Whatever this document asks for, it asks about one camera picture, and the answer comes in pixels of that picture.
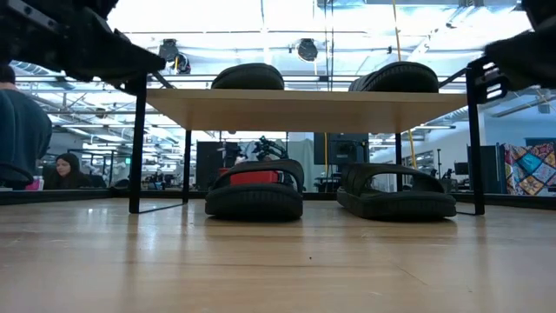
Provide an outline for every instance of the red object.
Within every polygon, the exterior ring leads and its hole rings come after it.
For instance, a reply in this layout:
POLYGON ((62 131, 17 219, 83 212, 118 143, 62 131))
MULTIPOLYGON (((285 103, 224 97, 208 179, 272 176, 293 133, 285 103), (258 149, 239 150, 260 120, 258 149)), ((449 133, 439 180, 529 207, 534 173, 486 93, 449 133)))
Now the red object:
MULTIPOLYGON (((220 176, 224 175, 229 169, 219 169, 220 176)), ((249 173, 240 173, 232 175, 229 178, 230 185, 239 185, 245 183, 279 183, 280 176, 275 170, 263 170, 249 173)))

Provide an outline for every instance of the spotlight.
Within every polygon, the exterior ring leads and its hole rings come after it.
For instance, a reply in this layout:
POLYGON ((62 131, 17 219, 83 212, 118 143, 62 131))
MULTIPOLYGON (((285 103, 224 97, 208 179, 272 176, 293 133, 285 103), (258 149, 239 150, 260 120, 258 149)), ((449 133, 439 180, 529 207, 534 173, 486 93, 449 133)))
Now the spotlight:
POLYGON ((175 39, 164 39, 159 47, 158 56, 165 59, 166 62, 174 62, 175 57, 180 53, 175 44, 175 39))
POLYGON ((177 49, 177 41, 175 39, 164 39, 158 50, 158 56, 163 57, 171 70, 176 74, 190 74, 191 64, 188 57, 177 49))
POLYGON ((297 55, 304 62, 316 61, 319 51, 314 45, 314 39, 303 38, 296 47, 297 55))

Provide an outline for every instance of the person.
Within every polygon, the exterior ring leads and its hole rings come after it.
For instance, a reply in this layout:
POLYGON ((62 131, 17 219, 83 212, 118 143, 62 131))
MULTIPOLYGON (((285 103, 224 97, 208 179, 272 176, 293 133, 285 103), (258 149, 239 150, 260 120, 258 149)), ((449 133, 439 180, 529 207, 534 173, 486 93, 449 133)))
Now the person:
POLYGON ((45 190, 75 190, 91 186, 92 182, 80 171, 79 158, 72 153, 56 158, 56 171, 44 182, 45 190))
POLYGON ((16 87, 16 74, 8 64, 0 64, 0 182, 15 190, 27 185, 36 161, 46 155, 52 137, 52 122, 41 107, 16 87))

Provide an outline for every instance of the metal pole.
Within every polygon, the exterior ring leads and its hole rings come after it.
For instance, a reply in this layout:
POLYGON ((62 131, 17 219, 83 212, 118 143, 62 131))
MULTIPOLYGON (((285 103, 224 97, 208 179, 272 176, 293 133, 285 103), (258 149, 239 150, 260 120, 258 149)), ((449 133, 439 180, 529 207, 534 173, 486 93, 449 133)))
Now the metal pole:
POLYGON ((133 84, 133 88, 137 91, 137 99, 131 171, 129 173, 129 213, 138 214, 141 201, 142 142, 145 127, 145 107, 147 105, 147 75, 137 78, 133 84))
POLYGON ((191 171, 191 130, 185 131, 185 154, 183 155, 183 203, 189 201, 189 174, 191 171))
POLYGON ((108 178, 108 186, 112 185, 112 170, 114 170, 114 151, 111 151, 110 153, 110 176, 108 178))
POLYGON ((437 149, 436 152, 438 152, 438 178, 441 179, 442 178, 442 163, 440 162, 440 149, 437 149))
POLYGON ((104 170, 106 170, 106 156, 103 156, 103 173, 101 174, 101 176, 104 175, 104 170))
MULTIPOLYGON (((396 133, 396 164, 401 165, 401 134, 396 133)), ((403 190, 403 179, 401 174, 396 174, 396 187, 397 191, 403 190)))
POLYGON ((483 190, 482 166, 480 160, 480 128, 479 128, 479 107, 477 96, 475 95, 476 69, 472 66, 467 67, 467 107, 469 113, 469 136, 471 141, 471 185, 475 201, 475 215, 485 214, 485 194, 483 190))

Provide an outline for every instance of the wooden tabletop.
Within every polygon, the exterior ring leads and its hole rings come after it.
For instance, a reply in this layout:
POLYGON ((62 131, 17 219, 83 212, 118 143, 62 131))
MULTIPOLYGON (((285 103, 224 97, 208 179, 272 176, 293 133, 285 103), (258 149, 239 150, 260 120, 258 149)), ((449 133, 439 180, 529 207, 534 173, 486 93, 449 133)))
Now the wooden tabletop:
POLYGON ((395 133, 467 105, 466 95, 281 90, 149 90, 186 130, 395 133))
POLYGON ((204 200, 0 206, 0 312, 554 312, 556 212, 383 223, 304 206, 289 223, 214 219, 204 200))

